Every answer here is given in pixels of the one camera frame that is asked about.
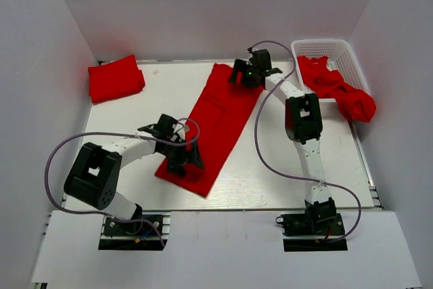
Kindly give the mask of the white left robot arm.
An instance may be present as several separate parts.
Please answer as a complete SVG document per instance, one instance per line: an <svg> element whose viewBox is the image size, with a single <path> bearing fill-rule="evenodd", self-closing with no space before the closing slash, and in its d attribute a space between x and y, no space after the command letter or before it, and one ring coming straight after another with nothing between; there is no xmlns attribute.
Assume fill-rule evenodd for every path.
<svg viewBox="0 0 433 289"><path fill-rule="evenodd" d="M102 146L85 143L66 178L65 193L105 215L120 219L122 229L136 234L143 226L142 208L117 192L120 171L153 154L166 158L170 175L186 176L189 165L203 169L198 138L186 138L187 121L190 120L161 114L157 123L139 128L134 135L125 135Z"/></svg>

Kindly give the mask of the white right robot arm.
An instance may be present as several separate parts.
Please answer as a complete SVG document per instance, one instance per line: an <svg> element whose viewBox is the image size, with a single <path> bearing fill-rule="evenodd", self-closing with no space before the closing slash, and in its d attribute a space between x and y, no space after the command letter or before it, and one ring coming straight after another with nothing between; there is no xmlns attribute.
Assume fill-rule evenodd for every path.
<svg viewBox="0 0 433 289"><path fill-rule="evenodd" d="M307 182L304 199L306 228L314 234L321 234L336 218L336 205L325 184L320 154L323 123L319 99L314 93L297 88L279 68L272 67L268 50L251 47L248 52L248 60L234 61L229 82L251 89L263 87L284 105L286 135L298 153L301 179Z"/></svg>

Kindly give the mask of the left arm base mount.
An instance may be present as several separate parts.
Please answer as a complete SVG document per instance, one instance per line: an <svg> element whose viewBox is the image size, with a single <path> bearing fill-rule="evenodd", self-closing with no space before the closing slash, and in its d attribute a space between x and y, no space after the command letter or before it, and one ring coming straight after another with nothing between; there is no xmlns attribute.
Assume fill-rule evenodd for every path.
<svg viewBox="0 0 433 289"><path fill-rule="evenodd" d="M170 213L143 214L144 221L119 223L105 218L99 237L98 250L162 251L168 241Z"/></svg>

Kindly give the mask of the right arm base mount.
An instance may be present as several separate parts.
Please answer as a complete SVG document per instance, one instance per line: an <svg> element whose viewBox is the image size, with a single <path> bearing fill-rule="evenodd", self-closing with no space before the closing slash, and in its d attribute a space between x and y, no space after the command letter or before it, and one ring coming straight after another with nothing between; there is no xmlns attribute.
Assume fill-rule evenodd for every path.
<svg viewBox="0 0 433 289"><path fill-rule="evenodd" d="M339 252L347 251L346 239L333 242L346 232L340 213L317 230L308 224L304 213L282 214L275 218L282 228L284 252Z"/></svg>

